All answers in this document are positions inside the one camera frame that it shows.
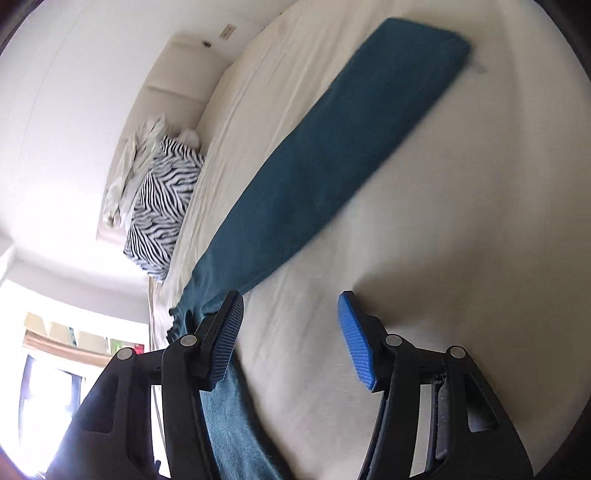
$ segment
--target crumpled white cloth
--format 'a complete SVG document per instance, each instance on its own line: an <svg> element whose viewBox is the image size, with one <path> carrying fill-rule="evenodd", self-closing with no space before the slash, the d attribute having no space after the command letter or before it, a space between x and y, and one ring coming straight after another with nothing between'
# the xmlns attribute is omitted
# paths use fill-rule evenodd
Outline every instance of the crumpled white cloth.
<svg viewBox="0 0 591 480"><path fill-rule="evenodd" d="M201 147L201 140L195 130L179 128L169 124L164 115L148 118L128 140L115 171L115 177L107 189L102 220L109 226L125 227L129 230L131 214L160 141L165 135L178 134L182 141L196 151Z"/></svg>

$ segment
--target bedroom wall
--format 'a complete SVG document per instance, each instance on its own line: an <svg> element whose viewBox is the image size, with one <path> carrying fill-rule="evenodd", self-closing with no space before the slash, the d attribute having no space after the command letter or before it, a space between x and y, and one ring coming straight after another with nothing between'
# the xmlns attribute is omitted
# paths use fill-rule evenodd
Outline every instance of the bedroom wall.
<svg viewBox="0 0 591 480"><path fill-rule="evenodd" d="M135 96L174 33L201 36L234 59L292 3L45 0L0 56L0 233L17 248L13 277L137 319L130 312L145 304L145 275L95 241L106 175ZM220 40L228 23L238 28Z"/></svg>

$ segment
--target screw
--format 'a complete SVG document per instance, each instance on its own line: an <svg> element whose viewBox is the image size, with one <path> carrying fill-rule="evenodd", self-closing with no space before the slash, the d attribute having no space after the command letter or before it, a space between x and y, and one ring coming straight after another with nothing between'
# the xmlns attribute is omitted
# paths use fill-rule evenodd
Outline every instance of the screw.
<svg viewBox="0 0 591 480"><path fill-rule="evenodd" d="M466 356L466 351L461 346L453 346L449 352L454 358L464 358Z"/></svg>
<svg viewBox="0 0 591 480"><path fill-rule="evenodd" d="M128 358L131 358L131 356L134 354L134 351L131 348L122 348L121 350L119 350L117 352L117 358L119 360L127 360Z"/></svg>
<svg viewBox="0 0 591 480"><path fill-rule="evenodd" d="M400 346L402 345L402 337L392 333L386 337L386 343L389 346Z"/></svg>
<svg viewBox="0 0 591 480"><path fill-rule="evenodd" d="M193 346L197 343L197 337L194 335L185 335L181 338L181 345L182 346Z"/></svg>

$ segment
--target white bed sheet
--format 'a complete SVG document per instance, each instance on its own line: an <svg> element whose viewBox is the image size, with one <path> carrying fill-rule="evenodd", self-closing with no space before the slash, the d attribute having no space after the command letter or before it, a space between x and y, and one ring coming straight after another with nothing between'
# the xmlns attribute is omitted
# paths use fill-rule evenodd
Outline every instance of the white bed sheet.
<svg viewBox="0 0 591 480"><path fill-rule="evenodd" d="M591 84L532 0L300 0L272 22L198 128L207 162L153 286L154 342L166 345L168 309L251 178L389 16L461 32L470 65L338 217L246 295L238 352L297 476L356 478L379 398L337 322L338 294L354 290L415 346L467 347L537 470L591 393Z"/></svg>

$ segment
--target mattress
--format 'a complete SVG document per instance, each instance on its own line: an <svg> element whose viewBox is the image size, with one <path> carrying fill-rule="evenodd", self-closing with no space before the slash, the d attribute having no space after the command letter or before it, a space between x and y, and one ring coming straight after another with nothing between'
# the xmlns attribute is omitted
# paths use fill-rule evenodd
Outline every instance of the mattress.
<svg viewBox="0 0 591 480"><path fill-rule="evenodd" d="M356 478L379 396L337 321L337 296L354 290L415 346L466 347L537 471L591 394L591 84L532 0L300 0L272 22L197 128L207 161L168 278L151 285L152 337L166 346L168 310L233 204L390 16L460 32L470 65L337 218L245 296L237 351L296 475Z"/></svg>

